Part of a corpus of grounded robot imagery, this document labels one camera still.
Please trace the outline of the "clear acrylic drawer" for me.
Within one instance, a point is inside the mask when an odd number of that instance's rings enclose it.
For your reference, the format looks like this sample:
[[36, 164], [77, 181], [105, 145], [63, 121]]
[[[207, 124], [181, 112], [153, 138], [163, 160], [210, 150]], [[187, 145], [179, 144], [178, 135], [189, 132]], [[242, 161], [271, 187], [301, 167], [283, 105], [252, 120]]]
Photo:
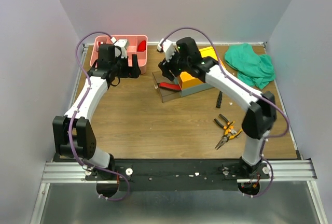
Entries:
[[153, 72], [154, 87], [160, 96], [161, 102], [165, 103], [181, 97], [181, 89], [177, 80], [170, 81], [162, 76], [161, 72]]

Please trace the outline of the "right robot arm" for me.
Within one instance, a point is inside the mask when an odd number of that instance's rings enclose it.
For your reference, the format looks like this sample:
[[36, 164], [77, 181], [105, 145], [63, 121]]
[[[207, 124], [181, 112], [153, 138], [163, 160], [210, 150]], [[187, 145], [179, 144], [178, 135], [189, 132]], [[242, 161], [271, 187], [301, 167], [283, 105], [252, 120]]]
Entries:
[[262, 93], [229, 73], [218, 57], [202, 56], [195, 40], [185, 37], [173, 44], [162, 39], [157, 45], [164, 59], [158, 64], [162, 75], [174, 80], [182, 72], [225, 93], [245, 112], [241, 129], [245, 135], [245, 146], [237, 167], [244, 178], [257, 173], [263, 156], [264, 141], [276, 121], [275, 97]]

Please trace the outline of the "red black utility knife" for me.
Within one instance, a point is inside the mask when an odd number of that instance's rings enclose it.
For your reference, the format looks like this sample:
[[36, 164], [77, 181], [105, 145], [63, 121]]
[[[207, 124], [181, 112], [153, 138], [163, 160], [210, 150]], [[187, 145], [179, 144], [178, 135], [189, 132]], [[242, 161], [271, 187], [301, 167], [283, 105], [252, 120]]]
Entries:
[[174, 91], [174, 92], [181, 91], [181, 87], [178, 84], [172, 84], [172, 83], [167, 83], [167, 82], [158, 83], [158, 87], [165, 89], [165, 90]]

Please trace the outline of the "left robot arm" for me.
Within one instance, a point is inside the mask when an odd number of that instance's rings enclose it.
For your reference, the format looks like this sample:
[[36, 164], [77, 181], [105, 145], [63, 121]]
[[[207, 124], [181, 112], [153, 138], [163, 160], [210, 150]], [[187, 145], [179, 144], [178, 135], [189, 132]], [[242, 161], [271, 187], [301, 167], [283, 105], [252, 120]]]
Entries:
[[100, 44], [97, 60], [88, 71], [82, 70], [86, 80], [78, 98], [63, 116], [56, 116], [52, 122], [56, 152], [97, 169], [104, 180], [114, 176], [115, 161], [111, 154], [97, 147], [91, 119], [103, 95], [116, 86], [114, 80], [140, 76], [137, 55], [133, 54], [129, 62], [127, 47], [126, 39]]

